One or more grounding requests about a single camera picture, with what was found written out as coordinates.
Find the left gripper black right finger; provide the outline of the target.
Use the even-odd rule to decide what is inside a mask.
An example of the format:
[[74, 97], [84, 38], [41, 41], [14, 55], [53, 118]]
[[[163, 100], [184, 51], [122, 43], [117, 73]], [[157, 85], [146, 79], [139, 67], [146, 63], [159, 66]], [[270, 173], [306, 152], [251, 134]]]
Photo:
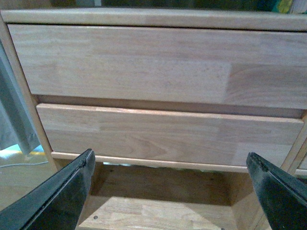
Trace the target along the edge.
[[246, 160], [253, 189], [273, 230], [307, 228], [307, 185], [260, 155]]

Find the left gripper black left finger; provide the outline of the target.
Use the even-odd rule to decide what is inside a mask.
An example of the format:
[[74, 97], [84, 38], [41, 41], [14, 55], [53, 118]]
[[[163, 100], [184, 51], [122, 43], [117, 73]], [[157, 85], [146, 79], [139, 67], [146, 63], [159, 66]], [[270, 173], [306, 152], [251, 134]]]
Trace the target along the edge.
[[73, 230], [94, 174], [94, 151], [87, 149], [34, 190], [0, 212], [2, 230]]

